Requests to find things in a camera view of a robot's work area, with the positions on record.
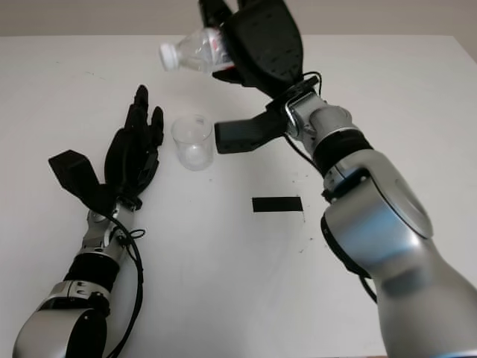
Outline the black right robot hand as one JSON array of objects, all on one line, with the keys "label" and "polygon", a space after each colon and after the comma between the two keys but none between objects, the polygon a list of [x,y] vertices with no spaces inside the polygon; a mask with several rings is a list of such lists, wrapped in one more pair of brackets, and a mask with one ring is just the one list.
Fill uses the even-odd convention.
[{"label": "black right robot hand", "polygon": [[233,66],[212,73],[275,98],[303,79],[300,31],[284,1],[199,1],[203,25],[221,32]]}]

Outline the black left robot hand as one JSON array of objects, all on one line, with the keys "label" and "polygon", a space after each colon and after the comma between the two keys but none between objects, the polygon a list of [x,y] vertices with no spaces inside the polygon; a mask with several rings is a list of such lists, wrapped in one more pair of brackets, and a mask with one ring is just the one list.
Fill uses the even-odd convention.
[{"label": "black left robot hand", "polygon": [[164,114],[156,106],[148,115],[148,89],[139,85],[129,106],[125,124],[120,128],[107,151],[104,175],[122,203],[139,210],[139,195],[154,178],[159,166],[159,147],[164,140]]}]

